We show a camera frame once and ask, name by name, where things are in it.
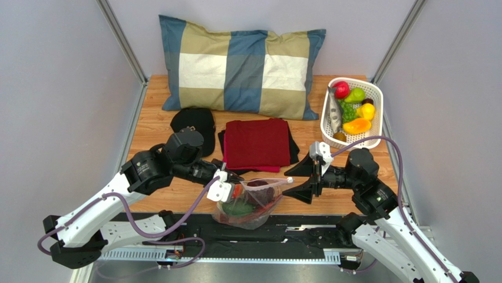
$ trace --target basket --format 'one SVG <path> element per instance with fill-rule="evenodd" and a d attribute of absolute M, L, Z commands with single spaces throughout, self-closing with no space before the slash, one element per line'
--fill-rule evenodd
<path fill-rule="evenodd" d="M 375 117 L 371 120 L 371 129 L 369 131 L 362 134 L 344 134 L 347 136 L 347 142 L 333 139 L 333 130 L 331 129 L 331 120 L 329 118 L 329 96 L 328 90 L 326 89 L 326 97 L 324 99 L 324 106 L 321 116 L 321 132 L 322 132 L 322 140 L 327 143 L 331 147 L 336 147 L 337 149 L 341 149 L 355 141 L 363 139 L 365 137 L 371 136 L 381 136 L 382 135 L 382 125 L 384 122 L 384 98 L 382 95 L 382 91 L 375 86 L 374 84 L 367 83 L 366 81 L 356 80 L 353 78 L 334 78 L 329 82 L 329 85 L 333 85 L 339 81 L 346 81 L 349 84 L 351 89 L 355 87 L 362 88 L 366 93 L 366 98 L 373 99 L 374 106 L 376 109 Z M 354 104 L 354 109 L 361 106 L 360 103 Z M 372 149 L 376 147 L 380 143 L 380 139 L 376 140 L 367 140 L 363 143 L 360 143 L 353 148 L 363 148 Z"/>

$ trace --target wooden table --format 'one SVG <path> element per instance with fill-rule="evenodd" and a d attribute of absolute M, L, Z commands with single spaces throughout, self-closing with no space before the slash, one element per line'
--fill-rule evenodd
<path fill-rule="evenodd" d="M 336 76 L 323 75 L 314 76 L 314 84 L 312 92 L 309 95 L 309 101 L 312 110 L 319 113 L 323 106 L 323 100 L 326 93 L 326 86 Z M 364 76 L 346 76 L 366 80 Z M 177 111 L 163 111 L 161 109 L 167 97 L 170 95 L 167 85 L 167 76 L 154 75 L 151 77 L 148 85 L 148 90 L 141 109 L 139 121 L 134 133 L 133 142 L 129 151 L 128 159 L 142 150 L 148 150 L 151 146 L 159 143 L 165 143 L 169 136 L 173 133 L 169 126 L 171 119 Z M 228 121 L 232 120 L 260 120 L 268 119 L 268 117 L 259 114 L 237 113 L 225 111 L 213 111 L 214 120 L 216 122 L 216 133 L 225 129 Z M 320 120 L 316 121 L 296 121 L 288 120 L 289 127 L 293 139 L 300 148 L 298 158 L 300 160 L 305 157 L 308 152 L 309 145 L 314 141 L 322 141 L 320 128 Z M 385 182 L 394 192 L 397 192 L 397 182 L 392 169 L 391 160 L 387 151 L 385 142 L 371 150 L 375 161 L 380 165 L 379 178 Z M 222 159 L 222 151 L 218 139 L 216 139 L 216 147 L 214 153 L 205 160 L 211 161 L 216 158 Z M 347 158 L 347 153 L 343 153 L 335 158 L 333 165 L 344 166 Z M 246 180 L 253 178 L 264 177 L 283 177 L 283 173 L 290 167 L 283 167 L 279 173 L 268 172 L 249 172 L 243 177 Z M 295 184 L 303 183 L 307 178 L 295 178 Z M 192 205 L 195 198 L 202 190 L 201 185 L 194 184 L 185 180 L 174 178 L 171 186 L 157 190 L 151 196 L 135 203 L 131 209 L 141 212 L 158 212 L 163 209 L 172 210 L 174 212 L 185 212 Z M 311 215 L 336 215 L 347 214 L 349 212 L 360 213 L 351 201 L 351 190 L 323 190 L 322 196 L 314 198 L 311 205 L 302 203 L 296 199 L 283 198 L 279 206 L 274 210 L 276 214 L 311 214 Z M 204 198 L 198 205 L 195 212 L 212 213 L 215 204 L 211 200 Z"/>

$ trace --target stack of folded clothes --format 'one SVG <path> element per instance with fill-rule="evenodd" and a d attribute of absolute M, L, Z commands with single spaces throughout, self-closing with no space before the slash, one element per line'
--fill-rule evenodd
<path fill-rule="evenodd" d="M 298 146 L 288 122 L 282 119 L 231 121 L 218 134 L 223 161 L 237 174 L 249 171 L 279 172 L 298 162 Z"/>

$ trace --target basket rim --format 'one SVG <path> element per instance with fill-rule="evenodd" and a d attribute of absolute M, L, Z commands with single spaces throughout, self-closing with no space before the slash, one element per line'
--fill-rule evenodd
<path fill-rule="evenodd" d="M 374 90 L 377 91 L 378 95 L 380 96 L 379 109 L 381 110 L 380 114 L 379 114 L 380 123 L 378 125 L 379 126 L 378 135 L 381 136 L 382 135 L 382 130 L 383 130 L 383 125 L 384 125 L 384 95 L 382 93 L 382 90 L 380 90 L 380 88 L 378 86 L 376 86 L 375 84 L 369 83 L 367 81 L 358 80 L 356 78 L 347 78 L 347 77 L 336 77 L 336 78 L 333 78 L 329 82 L 328 86 L 333 85 L 333 83 L 335 83 L 337 81 L 357 82 L 357 83 L 365 84 L 366 86 L 371 87 L 371 88 L 373 88 Z M 320 128 L 321 128 L 322 135 L 323 135 L 323 137 L 327 138 L 330 142 L 334 142 L 334 143 L 340 144 L 343 147 L 348 146 L 350 143 L 346 143 L 344 141 L 333 139 L 332 137 L 328 136 L 328 134 L 324 130 L 324 127 L 323 127 L 322 124 L 323 124 L 323 121 L 325 119 L 325 113 L 326 113 L 325 110 L 326 110 L 327 102 L 328 102 L 328 91 L 326 90 L 326 95 L 325 95 L 325 98 L 324 98 L 324 105 L 322 107 L 321 123 L 320 123 Z M 373 148 L 377 147 L 380 144 L 380 141 L 381 141 L 381 139 L 377 139 L 374 144 L 369 145 L 369 146 L 361 146 L 361 145 L 358 144 L 358 145 L 354 146 L 353 149 L 362 149 L 362 148 L 373 149 Z"/>

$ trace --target baseball cap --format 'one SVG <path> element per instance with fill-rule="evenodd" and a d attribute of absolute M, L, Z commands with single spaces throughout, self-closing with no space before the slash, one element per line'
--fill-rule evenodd
<path fill-rule="evenodd" d="M 181 129 L 190 128 L 198 131 L 204 138 L 202 144 L 202 156 L 210 156 L 214 151 L 216 127 L 211 110 L 205 108 L 181 109 L 174 115 L 171 121 L 171 128 L 175 133 Z"/>

